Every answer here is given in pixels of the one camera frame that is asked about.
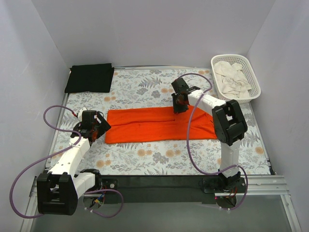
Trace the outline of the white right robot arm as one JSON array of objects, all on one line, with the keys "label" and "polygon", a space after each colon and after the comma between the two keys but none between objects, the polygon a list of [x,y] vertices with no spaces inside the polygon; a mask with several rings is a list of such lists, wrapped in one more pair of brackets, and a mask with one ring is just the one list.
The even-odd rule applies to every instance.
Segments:
[{"label": "white right robot arm", "polygon": [[[189,87],[182,77],[171,83],[174,113],[184,113],[188,106],[193,106],[186,133],[186,145],[189,159],[201,174],[210,176],[209,187],[229,192],[240,182],[239,148],[240,142],[248,130],[242,110],[236,100],[224,101],[215,98],[204,90]],[[214,132],[221,142],[221,164],[215,173],[207,173],[197,167],[191,155],[189,138],[193,115],[197,109],[212,116]]]}]

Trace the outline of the orange t-shirt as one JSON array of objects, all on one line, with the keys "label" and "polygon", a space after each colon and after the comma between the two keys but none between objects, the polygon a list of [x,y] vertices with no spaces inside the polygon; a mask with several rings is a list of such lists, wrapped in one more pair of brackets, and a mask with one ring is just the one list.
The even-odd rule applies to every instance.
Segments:
[{"label": "orange t-shirt", "polygon": [[111,129],[106,132],[105,143],[143,143],[165,140],[216,139],[213,119],[208,113],[193,106],[184,113],[175,114],[173,107],[151,107],[109,110],[107,122]]}]

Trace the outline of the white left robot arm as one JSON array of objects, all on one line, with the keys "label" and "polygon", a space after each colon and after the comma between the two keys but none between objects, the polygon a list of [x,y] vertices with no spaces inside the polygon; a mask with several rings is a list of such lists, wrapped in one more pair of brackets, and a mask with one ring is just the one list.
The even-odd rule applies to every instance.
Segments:
[{"label": "white left robot arm", "polygon": [[58,162],[37,178],[38,211],[40,214],[72,215],[79,198],[88,190],[98,193],[103,182],[97,169],[77,168],[95,140],[111,126],[100,111],[82,108],[77,114],[79,122],[70,135],[71,148],[63,152]]}]

